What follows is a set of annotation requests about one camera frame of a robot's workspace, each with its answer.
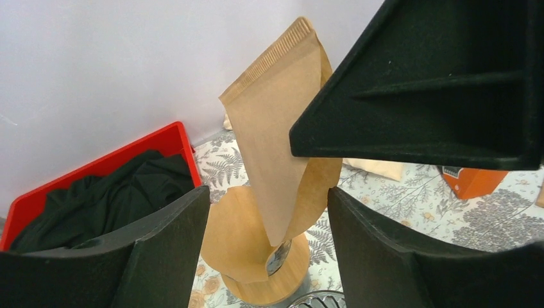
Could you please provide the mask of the orange coffee filter box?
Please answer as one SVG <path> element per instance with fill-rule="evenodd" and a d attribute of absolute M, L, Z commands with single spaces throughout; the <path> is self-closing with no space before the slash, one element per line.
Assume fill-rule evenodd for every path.
<path fill-rule="evenodd" d="M 508 171 L 439 166 L 445 182 L 460 200 L 485 196 L 494 192 Z"/>

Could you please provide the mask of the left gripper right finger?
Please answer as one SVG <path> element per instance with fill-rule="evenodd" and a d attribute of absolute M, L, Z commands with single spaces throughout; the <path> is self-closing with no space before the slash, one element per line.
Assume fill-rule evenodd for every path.
<path fill-rule="evenodd" d="M 483 252 L 382 215 L 338 187 L 328 216 L 348 307 L 542 307 L 543 243 Z"/>

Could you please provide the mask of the light wooden ring holder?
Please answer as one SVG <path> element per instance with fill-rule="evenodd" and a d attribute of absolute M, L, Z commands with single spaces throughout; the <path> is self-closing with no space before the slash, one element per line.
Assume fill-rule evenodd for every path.
<path fill-rule="evenodd" d="M 227 289 L 240 300 L 258 306 L 278 304 L 303 284 L 310 264 L 310 248 L 305 234 L 295 237 L 286 260 L 264 282 L 240 283 L 221 275 Z"/>

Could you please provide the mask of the grey ribbed glass dripper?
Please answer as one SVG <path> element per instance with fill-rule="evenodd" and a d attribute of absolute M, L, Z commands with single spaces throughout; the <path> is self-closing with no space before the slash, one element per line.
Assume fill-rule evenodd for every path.
<path fill-rule="evenodd" d="M 342 292 L 322 290 L 297 298 L 288 308 L 346 308 L 346 302 Z"/>

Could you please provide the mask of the brown paper coffee filter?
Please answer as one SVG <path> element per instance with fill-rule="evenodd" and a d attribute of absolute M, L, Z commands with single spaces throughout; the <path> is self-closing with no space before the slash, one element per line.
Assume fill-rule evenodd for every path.
<path fill-rule="evenodd" d="M 211 268 L 236 282 L 264 282 L 274 251 L 251 187 L 231 187 L 210 206 L 200 254 Z"/>

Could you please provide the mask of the clear glass dripper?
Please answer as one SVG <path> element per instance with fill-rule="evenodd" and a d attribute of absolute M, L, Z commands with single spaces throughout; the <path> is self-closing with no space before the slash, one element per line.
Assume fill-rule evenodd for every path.
<path fill-rule="evenodd" d="M 276 247 L 274 252 L 268 257 L 266 263 L 266 270 L 268 276 L 274 275 L 284 264 L 289 252 L 291 250 L 292 241 L 284 241 L 282 244 Z"/>

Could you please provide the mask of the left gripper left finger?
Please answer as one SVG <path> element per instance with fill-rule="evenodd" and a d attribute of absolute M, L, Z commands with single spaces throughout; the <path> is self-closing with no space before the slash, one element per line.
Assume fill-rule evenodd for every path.
<path fill-rule="evenodd" d="M 199 186 L 74 248 L 1 254 L 2 307 L 187 307 L 210 209 Z"/>

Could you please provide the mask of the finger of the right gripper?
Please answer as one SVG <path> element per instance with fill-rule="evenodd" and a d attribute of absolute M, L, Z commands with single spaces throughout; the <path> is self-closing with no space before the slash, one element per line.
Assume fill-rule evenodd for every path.
<path fill-rule="evenodd" d="M 289 138 L 296 157 L 538 169 L 543 2 L 383 2 Z"/>

